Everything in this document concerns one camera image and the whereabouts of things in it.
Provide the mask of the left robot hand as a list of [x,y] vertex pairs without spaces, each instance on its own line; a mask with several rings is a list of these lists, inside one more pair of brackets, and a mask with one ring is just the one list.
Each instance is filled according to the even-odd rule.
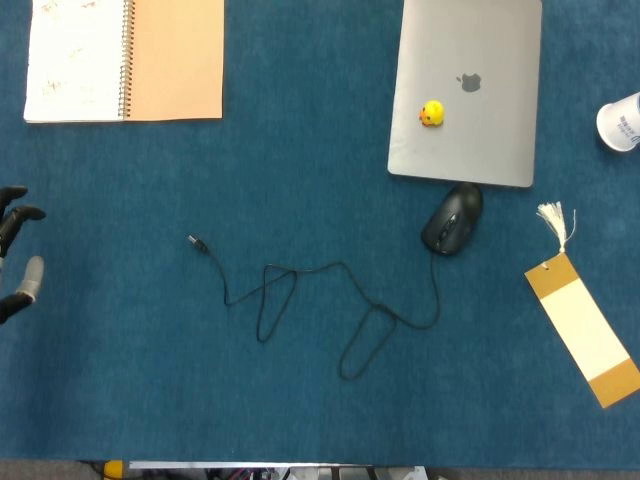
[[[5,258],[22,225],[26,221],[40,221],[46,217],[46,213],[42,209],[32,205],[17,206],[9,213],[5,213],[14,200],[24,197],[27,193],[28,188],[22,185],[1,188],[1,267],[4,267]],[[43,276],[43,258],[41,256],[31,257],[26,264],[23,280],[16,291],[1,299],[2,325],[36,301]]]

